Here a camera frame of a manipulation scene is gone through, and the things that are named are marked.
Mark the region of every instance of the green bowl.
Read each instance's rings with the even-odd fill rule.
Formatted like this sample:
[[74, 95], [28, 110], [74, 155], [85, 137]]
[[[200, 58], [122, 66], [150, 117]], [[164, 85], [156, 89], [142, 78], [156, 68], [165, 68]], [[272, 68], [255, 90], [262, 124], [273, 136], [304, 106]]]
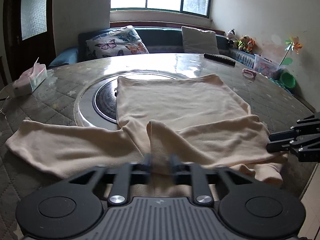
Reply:
[[294, 89], [296, 86], [296, 80], [294, 77], [288, 73], [288, 72], [283, 72], [280, 76], [280, 81], [281, 83], [285, 86], [287, 89]]

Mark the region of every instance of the tissue box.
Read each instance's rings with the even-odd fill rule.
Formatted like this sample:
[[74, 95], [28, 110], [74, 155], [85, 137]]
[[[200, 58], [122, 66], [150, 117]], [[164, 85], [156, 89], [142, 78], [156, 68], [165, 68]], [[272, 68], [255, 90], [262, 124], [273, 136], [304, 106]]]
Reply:
[[39, 64], [37, 60], [32, 68], [23, 72], [19, 79], [12, 84], [15, 96], [31, 94], [47, 76], [45, 65]]

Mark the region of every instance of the table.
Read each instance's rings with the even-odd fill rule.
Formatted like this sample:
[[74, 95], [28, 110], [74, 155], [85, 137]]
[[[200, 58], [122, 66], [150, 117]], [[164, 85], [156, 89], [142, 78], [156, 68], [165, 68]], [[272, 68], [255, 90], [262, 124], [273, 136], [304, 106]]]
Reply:
[[[216, 73], [225, 84], [245, 100], [270, 132], [287, 130], [298, 119], [312, 113], [296, 98], [258, 74], [254, 81], [242, 75], [241, 63], [235, 67], [205, 59], [200, 54], [144, 54], [111, 57], [57, 67], [32, 95], [11, 99], [5, 116], [0, 117], [0, 237], [15, 239], [17, 202], [39, 187], [57, 179], [43, 174], [8, 152], [5, 141], [22, 120], [76, 125], [73, 116], [79, 92], [97, 77], [128, 71], [165, 71], [189, 78]], [[293, 155], [282, 170], [284, 188], [296, 196], [303, 192], [316, 163], [299, 163]]]

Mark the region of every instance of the metal screw head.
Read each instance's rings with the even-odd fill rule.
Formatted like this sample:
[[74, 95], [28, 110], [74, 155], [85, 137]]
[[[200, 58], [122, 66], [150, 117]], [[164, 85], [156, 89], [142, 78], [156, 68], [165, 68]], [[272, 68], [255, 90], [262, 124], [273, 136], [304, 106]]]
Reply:
[[203, 195], [203, 196], [198, 196], [196, 198], [196, 201], [198, 201], [199, 203], [209, 203], [212, 201], [212, 198], [207, 195]]
[[120, 204], [125, 201], [125, 198], [120, 195], [114, 195], [109, 198], [109, 201], [115, 204]]

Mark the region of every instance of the butterfly pillow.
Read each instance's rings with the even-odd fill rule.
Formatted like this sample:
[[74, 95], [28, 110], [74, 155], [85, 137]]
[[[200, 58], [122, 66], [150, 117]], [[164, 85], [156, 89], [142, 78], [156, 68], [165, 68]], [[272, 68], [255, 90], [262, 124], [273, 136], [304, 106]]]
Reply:
[[124, 56], [134, 54], [149, 54], [133, 26], [103, 33], [86, 41], [88, 60]]

